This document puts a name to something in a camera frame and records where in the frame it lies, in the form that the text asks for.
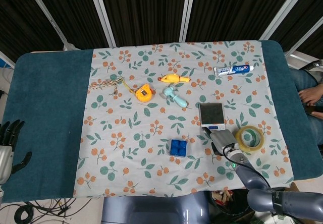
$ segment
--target metal frame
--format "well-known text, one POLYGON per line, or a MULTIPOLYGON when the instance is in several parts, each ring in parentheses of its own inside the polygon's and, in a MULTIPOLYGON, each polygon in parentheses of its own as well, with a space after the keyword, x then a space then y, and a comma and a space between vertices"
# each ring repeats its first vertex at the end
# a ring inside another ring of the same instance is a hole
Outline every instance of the metal frame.
POLYGON ((78 50, 73 44, 69 43, 59 28, 58 24, 55 22, 54 18, 51 16, 50 12, 48 11, 47 7, 45 6, 44 2, 42 0, 35 0, 40 9, 43 11, 43 13, 46 15, 47 19, 51 23, 51 25, 54 27, 56 33, 60 37, 61 41, 64 44, 64 50, 78 50))
POLYGON ((109 47, 116 47, 116 41, 107 16, 103 0, 93 0, 109 47))
POLYGON ((298 0, 286 0, 259 40, 268 40, 297 2, 298 0))
POLYGON ((2 51, 0 51, 0 59, 5 61, 5 63, 8 64, 11 68, 15 68, 16 64, 10 58, 8 58, 2 51))
POLYGON ((314 33, 321 25, 323 25, 323 16, 315 23, 314 26, 304 35, 301 39, 298 40, 297 43, 295 43, 294 46, 292 46, 291 49, 289 49, 288 52, 285 53, 285 57, 288 57, 290 54, 292 54, 304 41, 307 40, 307 38, 310 37, 311 34, 314 33))
POLYGON ((297 60, 300 60, 300 61, 302 61, 302 62, 305 62, 306 64, 309 64, 311 61, 313 61, 313 60, 307 60, 307 59, 301 58, 301 57, 299 57, 299 56, 297 56, 297 55, 294 55, 294 54, 290 54, 290 57, 295 58, 295 59, 297 59, 297 60))
POLYGON ((186 41, 186 35, 187 35, 188 24, 191 17, 192 5, 193 5, 193 0, 184 0, 179 42, 186 41))

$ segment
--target packing tape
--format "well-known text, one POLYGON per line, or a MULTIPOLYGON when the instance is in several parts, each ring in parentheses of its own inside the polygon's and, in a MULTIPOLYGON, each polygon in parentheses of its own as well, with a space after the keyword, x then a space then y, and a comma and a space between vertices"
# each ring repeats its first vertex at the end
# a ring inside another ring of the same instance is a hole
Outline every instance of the packing tape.
POLYGON ((264 143, 262 132, 254 126, 241 128, 236 134, 236 139, 239 148, 244 152, 257 151, 262 148, 264 143))

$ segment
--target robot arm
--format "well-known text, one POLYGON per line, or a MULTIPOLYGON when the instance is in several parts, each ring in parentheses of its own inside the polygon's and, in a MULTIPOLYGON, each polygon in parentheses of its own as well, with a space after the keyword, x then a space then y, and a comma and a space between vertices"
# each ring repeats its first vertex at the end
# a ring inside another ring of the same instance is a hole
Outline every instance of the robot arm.
POLYGON ((232 168, 249 190, 248 204, 253 210, 323 221, 323 194, 274 191, 239 150, 237 140, 229 130, 211 132, 203 129, 213 141, 215 154, 225 155, 233 161, 232 168))
POLYGON ((24 123, 16 120, 11 125, 10 122, 6 122, 2 126, 0 124, 0 205, 4 195, 1 185, 7 182, 11 174, 23 169, 30 161, 32 155, 32 152, 27 152, 24 160, 12 166, 18 135, 24 123))

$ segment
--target blue building block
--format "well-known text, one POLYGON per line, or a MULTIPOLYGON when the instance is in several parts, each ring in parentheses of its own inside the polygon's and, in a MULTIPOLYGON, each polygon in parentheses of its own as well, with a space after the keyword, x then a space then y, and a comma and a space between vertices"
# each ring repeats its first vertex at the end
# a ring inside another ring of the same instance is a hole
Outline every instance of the blue building block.
POLYGON ((172 140, 170 155, 185 157, 186 156, 186 141, 172 140))

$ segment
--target cable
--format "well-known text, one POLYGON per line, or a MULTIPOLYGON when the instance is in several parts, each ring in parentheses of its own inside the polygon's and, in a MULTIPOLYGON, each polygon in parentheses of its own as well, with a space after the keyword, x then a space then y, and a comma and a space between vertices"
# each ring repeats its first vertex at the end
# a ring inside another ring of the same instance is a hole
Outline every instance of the cable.
MULTIPOLYGON (((56 204, 54 205, 54 207, 53 207, 51 210, 54 210, 54 209, 55 209, 55 207, 59 204, 60 200, 61 200, 61 199, 59 199, 58 201, 56 200, 56 204)), ((48 214, 48 212, 43 213, 43 215, 42 215, 42 216, 37 216, 37 217, 35 217, 35 218, 33 219, 33 221, 32 221, 32 222, 35 222, 35 221, 38 221, 38 220, 42 219, 45 215, 49 215, 49 214, 48 214)))
POLYGON ((223 156, 224 156, 228 161, 230 161, 230 162, 232 162, 232 163, 235 163, 235 164, 237 164, 237 165, 240 165, 240 166, 246 167, 247 169, 250 169, 250 170, 251 170, 251 171, 253 171, 255 174, 259 175, 259 176, 260 176, 260 177, 265 181, 265 183, 268 185, 268 187, 269 187, 269 188, 271 188, 270 184, 269 184, 269 183, 268 183, 268 181, 265 179, 265 177, 264 177, 264 176, 262 176, 262 174, 261 174, 261 173, 259 173, 257 170, 255 170, 254 168, 249 167, 248 165, 245 165, 245 164, 243 164, 243 163, 235 162, 235 161, 233 161, 233 160, 229 159, 229 158, 226 156, 226 154, 225 154, 225 150, 226 150, 226 148, 228 148, 228 147, 233 147, 233 146, 234 146, 234 143, 231 143, 231 144, 228 144, 227 146, 225 146, 225 147, 223 148, 223 156))
POLYGON ((31 208, 35 208, 35 209, 37 209, 38 211, 39 211, 39 209, 41 208, 41 209, 44 209, 44 210, 47 210, 47 212, 44 214, 43 213, 43 215, 42 216, 38 216, 38 217, 36 217, 36 218, 38 218, 37 220, 39 220, 39 219, 41 219, 41 218, 43 218, 45 215, 47 215, 50 211, 52 211, 51 209, 48 209, 48 208, 45 208, 45 207, 41 207, 41 206, 36 206, 36 205, 33 205, 32 203, 30 203, 30 202, 25 202, 26 203, 26 205, 24 205, 24 206, 30 206, 31 208))
POLYGON ((42 223, 45 223, 45 222, 48 222, 48 221, 59 221, 59 222, 62 222, 61 220, 57 220, 57 219, 51 219, 51 220, 43 220, 41 222, 38 222, 37 224, 42 224, 42 223))
MULTIPOLYGON (((66 210, 67 210, 67 209, 69 209, 69 208, 70 208, 70 206, 71 206, 75 201, 76 201, 76 199, 74 199, 74 200, 73 200, 69 205, 67 205, 67 206, 66 206, 66 210)), ((56 209, 58 209, 58 210, 62 210, 62 209, 61 209, 61 207, 51 208, 51 210, 52 210, 52 211, 55 211, 56 209)), ((42 214, 45 214, 45 215, 55 216, 54 214, 50 214, 50 213, 48 213, 48 212, 47 212, 47 213, 43 213, 43 212, 41 212, 40 210, 38 210, 38 211, 39 211, 40 213, 42 213, 42 214)))
POLYGON ((5 209, 6 207, 8 207, 8 206, 13 206, 13 205, 16 205, 16 206, 19 206, 19 207, 21 207, 22 205, 19 205, 19 204, 10 204, 10 205, 6 205, 6 206, 4 206, 4 207, 2 207, 1 209, 0 209, 0 211, 2 211, 3 209, 5 209))
POLYGON ((31 206, 31 207, 37 209, 38 211, 39 210, 44 210, 44 211, 46 211, 46 212, 48 212, 48 213, 50 213, 52 215, 60 216, 59 214, 54 213, 54 211, 59 211, 59 210, 52 210, 52 209, 49 209, 49 208, 46 208, 46 207, 37 206, 37 205, 34 205, 34 204, 32 204, 31 202, 28 202, 28 201, 25 202, 25 203, 26 203, 27 206, 31 206))
POLYGON ((6 94, 6 95, 8 95, 8 93, 7 93, 7 92, 4 92, 4 91, 0 90, 0 98, 1 98, 1 95, 2 95, 2 94, 6 94))
MULTIPOLYGON (((70 198, 68 201, 66 201, 66 199, 64 199, 64 205, 67 205, 67 203, 69 203, 71 201, 72 198, 70 198)), ((41 206, 36 200, 35 200, 35 203, 39 206, 39 207, 44 207, 44 206, 41 206)), ((50 206, 49 206, 49 209, 51 209, 52 211, 55 210, 55 209, 62 209, 60 206, 59 207, 55 207, 55 208, 52 208, 52 199, 50 200, 50 206)))
MULTIPOLYGON (((64 208, 66 208, 66 199, 64 198, 64 208)), ((64 211, 64 219, 63 219, 63 222, 62 222, 62 224, 64 224, 65 223, 65 216, 66 216, 66 211, 64 211)))
POLYGON ((85 205, 83 205, 78 211, 76 211, 76 212, 74 212, 73 214, 70 214, 70 215, 67 215, 67 216, 65 216, 65 217, 70 217, 70 216, 73 216, 73 215, 75 215, 75 214, 77 214, 77 213, 79 213, 90 201, 91 201, 92 199, 89 199, 89 201, 88 202, 86 202, 85 203, 85 205))
POLYGON ((16 224, 29 224, 32 222, 32 219, 34 217, 34 209, 31 205, 23 205, 20 206, 14 216, 14 220, 16 224), (27 217, 22 219, 22 214, 27 213, 27 217))

